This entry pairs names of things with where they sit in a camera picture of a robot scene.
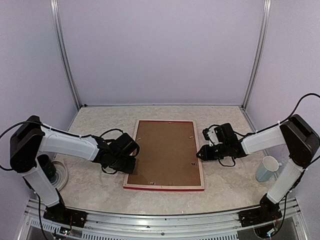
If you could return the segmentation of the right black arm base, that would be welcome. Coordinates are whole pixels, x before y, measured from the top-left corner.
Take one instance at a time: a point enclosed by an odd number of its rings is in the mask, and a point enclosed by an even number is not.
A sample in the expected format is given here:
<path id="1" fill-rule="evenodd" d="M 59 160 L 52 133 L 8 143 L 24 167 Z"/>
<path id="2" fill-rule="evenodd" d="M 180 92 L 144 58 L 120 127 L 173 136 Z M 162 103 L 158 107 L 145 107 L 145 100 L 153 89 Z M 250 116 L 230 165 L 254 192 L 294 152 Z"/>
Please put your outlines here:
<path id="1" fill-rule="evenodd" d="M 259 202 L 259 207 L 243 210 L 238 213 L 242 227 L 258 225 L 282 217 L 279 203 L 273 203 L 265 194 Z"/>

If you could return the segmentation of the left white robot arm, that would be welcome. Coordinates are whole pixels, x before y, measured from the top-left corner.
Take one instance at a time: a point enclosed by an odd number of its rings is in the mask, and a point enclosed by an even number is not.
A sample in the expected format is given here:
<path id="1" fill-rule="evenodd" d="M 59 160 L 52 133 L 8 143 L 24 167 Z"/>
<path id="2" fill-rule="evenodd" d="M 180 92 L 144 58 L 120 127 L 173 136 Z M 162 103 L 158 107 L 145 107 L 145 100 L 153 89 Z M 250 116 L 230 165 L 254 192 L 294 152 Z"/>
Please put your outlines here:
<path id="1" fill-rule="evenodd" d="M 40 166 L 39 157 L 65 155 L 99 164 L 103 170 L 109 168 L 131 174 L 136 165 L 140 146 L 126 132 L 115 139 L 105 139 L 93 134 L 78 135 L 56 129 L 40 121 L 37 115 L 13 125 L 17 130 L 10 137 L 10 167 L 25 179 L 50 214 L 63 223 L 70 218 L 59 191 L 52 185 Z"/>

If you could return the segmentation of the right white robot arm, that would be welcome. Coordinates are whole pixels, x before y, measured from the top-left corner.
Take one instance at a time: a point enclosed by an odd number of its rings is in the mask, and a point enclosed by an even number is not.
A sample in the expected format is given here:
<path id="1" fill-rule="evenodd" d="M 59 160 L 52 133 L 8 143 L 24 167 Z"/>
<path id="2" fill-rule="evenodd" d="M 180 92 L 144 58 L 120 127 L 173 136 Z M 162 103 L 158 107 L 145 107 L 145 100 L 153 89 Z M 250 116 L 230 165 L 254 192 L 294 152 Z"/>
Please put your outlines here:
<path id="1" fill-rule="evenodd" d="M 196 153 L 202 161 L 220 161 L 226 157 L 235 160 L 261 151 L 283 150 L 287 162 L 265 195 L 274 205 L 294 189 L 320 149 L 319 134 L 298 114 L 241 138 L 230 123 L 214 124 L 202 133 L 208 141 Z"/>

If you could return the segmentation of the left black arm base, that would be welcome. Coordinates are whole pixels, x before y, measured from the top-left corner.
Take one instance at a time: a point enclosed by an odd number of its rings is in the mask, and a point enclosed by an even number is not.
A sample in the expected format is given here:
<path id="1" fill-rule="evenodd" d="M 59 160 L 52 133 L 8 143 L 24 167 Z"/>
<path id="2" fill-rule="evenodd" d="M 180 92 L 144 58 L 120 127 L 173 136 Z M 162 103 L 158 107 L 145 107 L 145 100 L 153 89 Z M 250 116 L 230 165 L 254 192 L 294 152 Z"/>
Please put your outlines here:
<path id="1" fill-rule="evenodd" d="M 70 227 L 84 228 L 88 213 L 82 210 L 67 208 L 62 197 L 59 195 L 57 204 L 46 207 L 43 217 Z"/>

